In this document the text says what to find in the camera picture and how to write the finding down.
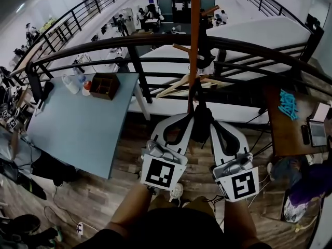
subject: white table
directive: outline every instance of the white table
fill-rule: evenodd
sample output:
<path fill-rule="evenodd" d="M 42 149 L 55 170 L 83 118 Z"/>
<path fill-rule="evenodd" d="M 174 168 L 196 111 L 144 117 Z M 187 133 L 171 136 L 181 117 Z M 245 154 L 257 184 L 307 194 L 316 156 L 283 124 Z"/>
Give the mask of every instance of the white table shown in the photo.
<path fill-rule="evenodd" d="M 159 19 L 148 19 L 145 23 L 157 23 Z"/>
<path fill-rule="evenodd" d="M 32 116 L 27 134 L 40 149 L 74 167 L 109 178 L 128 107 L 135 93 L 149 119 L 137 85 L 138 74 L 117 74 L 120 87 L 112 101 L 69 92 L 61 78 L 42 112 Z M 86 76 L 91 80 L 93 75 Z"/>

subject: ceiling light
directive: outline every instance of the ceiling light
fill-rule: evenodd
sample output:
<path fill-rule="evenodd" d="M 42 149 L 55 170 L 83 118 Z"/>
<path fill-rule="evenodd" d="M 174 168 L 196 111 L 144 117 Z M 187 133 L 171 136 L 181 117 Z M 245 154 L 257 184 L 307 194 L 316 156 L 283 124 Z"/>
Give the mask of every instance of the ceiling light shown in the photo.
<path fill-rule="evenodd" d="M 20 5 L 20 7 L 16 10 L 16 13 L 18 13 L 24 6 L 24 3 L 22 5 Z"/>

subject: wooden box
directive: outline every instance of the wooden box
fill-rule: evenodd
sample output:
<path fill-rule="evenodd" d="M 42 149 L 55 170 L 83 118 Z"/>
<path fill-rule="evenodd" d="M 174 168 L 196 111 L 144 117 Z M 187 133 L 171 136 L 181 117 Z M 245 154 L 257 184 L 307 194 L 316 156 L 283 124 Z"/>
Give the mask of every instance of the wooden box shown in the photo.
<path fill-rule="evenodd" d="M 90 93 L 93 97 L 112 100 L 120 87 L 120 81 L 114 73 L 96 73 L 92 79 Z"/>

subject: plastic bottle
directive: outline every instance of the plastic bottle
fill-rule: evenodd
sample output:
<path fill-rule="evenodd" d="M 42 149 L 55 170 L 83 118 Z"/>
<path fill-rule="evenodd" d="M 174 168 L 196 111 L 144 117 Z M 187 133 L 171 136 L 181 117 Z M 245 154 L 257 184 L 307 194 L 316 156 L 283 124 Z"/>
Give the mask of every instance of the plastic bottle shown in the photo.
<path fill-rule="evenodd" d="M 79 87 L 67 75 L 62 75 L 62 81 L 72 94 L 79 92 Z"/>
<path fill-rule="evenodd" d="M 86 76 L 77 67 L 74 67 L 73 70 L 74 70 L 74 74 L 76 75 L 78 81 L 81 84 L 83 84 L 85 82 L 85 80 L 87 79 Z"/>

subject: purple cloth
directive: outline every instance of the purple cloth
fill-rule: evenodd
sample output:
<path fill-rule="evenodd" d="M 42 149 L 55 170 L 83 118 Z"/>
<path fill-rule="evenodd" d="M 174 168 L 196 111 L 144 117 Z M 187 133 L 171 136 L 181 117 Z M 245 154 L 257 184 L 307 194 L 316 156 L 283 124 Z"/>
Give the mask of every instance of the purple cloth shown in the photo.
<path fill-rule="evenodd" d="M 313 164 L 290 189 L 289 199 L 294 206 L 309 202 L 332 188 L 332 165 Z"/>

